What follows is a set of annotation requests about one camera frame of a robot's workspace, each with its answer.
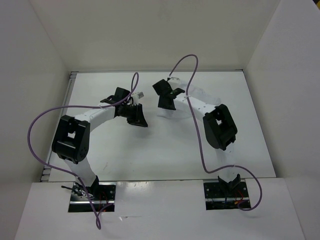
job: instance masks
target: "white table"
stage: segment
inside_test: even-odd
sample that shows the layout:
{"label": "white table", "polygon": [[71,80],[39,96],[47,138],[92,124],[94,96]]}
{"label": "white table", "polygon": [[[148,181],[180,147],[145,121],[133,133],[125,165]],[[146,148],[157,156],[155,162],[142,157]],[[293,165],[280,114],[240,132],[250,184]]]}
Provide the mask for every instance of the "white table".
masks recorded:
{"label": "white table", "polygon": [[[256,181],[247,179],[252,203]],[[303,240],[282,178],[260,179],[251,212],[206,210],[202,180],[117,182],[114,212],[68,213],[71,182],[33,183],[15,240]]]}
{"label": "white table", "polygon": [[[97,106],[113,95],[116,87],[130,89],[133,72],[78,73],[69,105]],[[166,79],[168,72],[141,72],[137,91],[148,128],[127,124],[117,117],[107,121],[90,135],[88,161],[101,181],[195,180],[217,178],[208,175],[201,164],[199,146],[192,118],[172,120],[157,116],[158,99],[152,85]],[[177,72],[173,77],[189,80],[190,72]],[[243,72],[197,72],[193,83],[206,93],[221,98],[228,106],[238,129],[235,141],[236,164],[250,169],[257,177],[275,177],[264,136],[256,115]],[[70,108],[74,116],[87,109]],[[203,124],[199,122],[204,157],[209,170],[220,167],[215,150],[207,143]],[[68,166],[52,153],[50,163]],[[251,176],[240,171],[242,178]],[[52,170],[49,181],[67,182],[74,177]]]}

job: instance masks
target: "cable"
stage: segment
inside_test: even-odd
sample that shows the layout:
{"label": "cable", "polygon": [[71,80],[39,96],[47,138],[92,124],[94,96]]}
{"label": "cable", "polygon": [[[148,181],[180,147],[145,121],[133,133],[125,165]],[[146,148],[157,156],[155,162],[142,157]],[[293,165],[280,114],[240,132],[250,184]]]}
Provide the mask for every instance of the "cable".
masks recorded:
{"label": "cable", "polygon": [[176,67],[181,63],[182,60],[184,60],[185,58],[188,58],[188,57],[194,57],[195,58],[195,67],[194,67],[194,70],[193,70],[193,73],[190,77],[190,80],[186,86],[186,90],[185,90],[185,95],[187,96],[186,100],[188,102],[188,105],[189,105],[189,108],[190,108],[190,111],[191,111],[191,115],[192,115],[192,118],[193,118],[193,122],[194,122],[194,126],[195,126],[195,130],[196,130],[196,135],[197,135],[197,138],[198,138],[198,143],[199,143],[199,151],[200,151],[200,157],[201,157],[201,163],[202,163],[202,167],[204,169],[204,171],[207,173],[207,174],[213,174],[215,172],[218,172],[222,169],[226,169],[226,168],[239,168],[239,169],[243,169],[245,171],[247,171],[253,178],[254,180],[256,181],[256,183],[258,184],[259,186],[259,190],[260,190],[260,197],[259,197],[259,200],[258,202],[256,203],[256,205],[254,205],[253,207],[251,208],[248,208],[248,209],[244,209],[244,208],[241,208],[240,207],[240,204],[243,203],[243,202],[247,202],[248,200],[243,200],[241,201],[240,203],[237,204],[237,207],[242,210],[242,211],[251,211],[253,209],[255,209],[256,207],[258,207],[258,205],[260,204],[261,200],[262,200],[262,187],[260,185],[260,182],[259,180],[256,178],[256,176],[250,171],[248,170],[247,168],[245,168],[244,166],[240,166],[240,165],[225,165],[225,166],[222,166],[222,167],[219,167],[217,169],[214,169],[214,170],[211,170],[209,171],[206,167],[206,164],[205,164],[205,158],[204,158],[204,152],[203,152],[203,148],[202,148],[202,141],[201,141],[201,136],[200,136],[200,131],[199,131],[199,127],[198,127],[198,123],[197,123],[197,119],[196,119],[196,115],[194,113],[194,110],[192,109],[192,105],[191,105],[191,102],[190,102],[190,99],[189,99],[189,87],[191,85],[191,82],[197,72],[197,69],[198,69],[198,64],[199,64],[199,59],[197,57],[197,55],[195,54],[188,54],[184,57],[182,57],[177,63],[176,65],[173,67],[173,69],[171,70],[170,74],[169,74],[169,78],[171,78],[171,74],[175,71]]}
{"label": "cable", "polygon": [[[136,78],[136,82],[135,82],[135,85],[134,87],[131,89],[131,92],[128,94],[127,97],[125,97],[124,99],[122,99],[121,101],[118,101],[114,104],[110,104],[110,105],[106,105],[106,106],[85,106],[85,105],[66,105],[66,106],[56,106],[56,107],[52,107],[42,113],[40,113],[30,124],[29,126],[29,129],[28,129],[28,133],[27,133],[27,142],[28,142],[28,147],[29,147],[29,150],[31,152],[31,154],[34,156],[35,159],[37,159],[40,163],[42,163],[43,165],[45,166],[48,166],[50,168],[53,168],[53,169],[56,169],[56,170],[59,170],[59,171],[62,171],[62,172],[65,172],[67,174],[71,174],[73,175],[74,177],[78,178],[79,182],[81,183],[81,185],[83,186],[83,189],[85,191],[85,194],[87,196],[89,196],[89,192],[86,188],[86,185],[84,184],[84,182],[82,181],[82,179],[75,173],[73,173],[72,171],[69,171],[69,170],[66,170],[66,169],[63,169],[63,168],[60,168],[60,167],[57,167],[57,166],[53,166],[53,165],[50,165],[49,163],[46,163],[45,161],[43,161],[40,157],[37,156],[37,154],[35,153],[34,149],[32,148],[31,146],[31,130],[34,126],[34,124],[36,123],[36,121],[41,118],[43,115],[51,112],[51,111],[54,111],[54,110],[57,110],[57,109],[66,109],[66,108],[82,108],[82,109],[100,109],[100,108],[109,108],[109,107],[114,107],[116,105],[119,105],[121,103],[123,103],[124,101],[126,101],[128,99],[128,97],[131,96],[131,94],[135,91],[137,85],[138,85],[138,82],[139,82],[139,73],[135,72],[133,77],[132,77],[132,81],[131,81],[131,86],[133,86],[133,82]],[[89,203],[90,203],[90,206],[92,208],[92,211],[95,215],[95,224],[96,224],[96,227],[100,230],[101,229],[101,222],[100,222],[100,219],[99,219],[99,214],[102,210],[104,210],[106,207],[108,207],[109,205],[107,204],[105,207],[103,207],[99,213],[97,213],[93,203],[92,203],[92,200],[90,197],[88,197],[88,200],[89,200]]]}

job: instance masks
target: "beige wall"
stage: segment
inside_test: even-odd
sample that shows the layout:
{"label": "beige wall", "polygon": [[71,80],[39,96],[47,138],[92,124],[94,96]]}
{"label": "beige wall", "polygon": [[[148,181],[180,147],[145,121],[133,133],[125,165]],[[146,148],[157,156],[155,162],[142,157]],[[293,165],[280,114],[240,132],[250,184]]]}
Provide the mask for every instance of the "beige wall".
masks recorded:
{"label": "beige wall", "polygon": [[305,237],[319,239],[320,11],[281,0],[244,73],[278,177]]}
{"label": "beige wall", "polygon": [[[42,166],[27,146],[29,124],[62,103],[68,72],[28,0],[0,2],[0,233],[14,239],[32,181]],[[32,143],[45,158],[57,123],[50,114],[34,129]]]}
{"label": "beige wall", "polygon": [[[66,65],[165,70],[243,69],[279,0],[30,0]],[[180,69],[193,68],[185,61]]]}

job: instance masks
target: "wall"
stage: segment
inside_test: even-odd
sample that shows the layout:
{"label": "wall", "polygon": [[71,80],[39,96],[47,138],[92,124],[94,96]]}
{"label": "wall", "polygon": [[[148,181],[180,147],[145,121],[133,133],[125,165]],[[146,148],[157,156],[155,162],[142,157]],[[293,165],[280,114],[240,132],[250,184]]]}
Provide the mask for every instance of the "wall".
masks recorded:
{"label": "wall", "polygon": [[[279,0],[30,0],[69,69],[243,69]],[[181,69],[193,68],[183,62]]]}
{"label": "wall", "polygon": [[[60,105],[68,72],[28,0],[0,3],[0,233],[14,239],[31,182],[42,166],[27,146],[29,124],[40,112]],[[32,143],[45,158],[58,112],[34,129]]]}
{"label": "wall", "polygon": [[281,0],[244,73],[278,177],[306,239],[319,239],[320,11]]}

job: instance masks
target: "table surface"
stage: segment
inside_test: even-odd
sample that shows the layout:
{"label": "table surface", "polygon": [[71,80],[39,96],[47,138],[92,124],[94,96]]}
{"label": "table surface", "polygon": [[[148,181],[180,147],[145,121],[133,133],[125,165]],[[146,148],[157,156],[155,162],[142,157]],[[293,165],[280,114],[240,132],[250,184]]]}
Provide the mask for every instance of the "table surface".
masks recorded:
{"label": "table surface", "polygon": [[[282,178],[259,179],[251,212],[206,210],[202,180],[117,182],[114,212],[68,213],[71,182],[33,183],[15,240],[303,240]],[[251,204],[259,188],[246,179]]]}
{"label": "table surface", "polygon": [[[116,87],[130,89],[133,72],[78,73],[74,80],[69,105],[97,106],[113,95]],[[90,134],[88,161],[101,181],[196,180],[217,178],[208,175],[201,164],[198,139],[191,117],[166,119],[157,116],[158,96],[152,85],[166,79],[168,72],[141,72],[136,91],[142,91],[147,128],[127,124],[123,117],[107,121]],[[188,81],[190,72],[177,72],[173,77]],[[273,178],[275,171],[250,96],[243,72],[197,72],[193,85],[228,106],[237,126],[235,163],[251,170],[259,178]],[[87,109],[70,108],[74,116]],[[204,158],[209,170],[220,167],[216,151],[206,141],[199,122]],[[55,153],[50,163],[68,166]],[[242,178],[251,176],[239,170]],[[73,181],[74,177],[53,169],[50,182]]]}

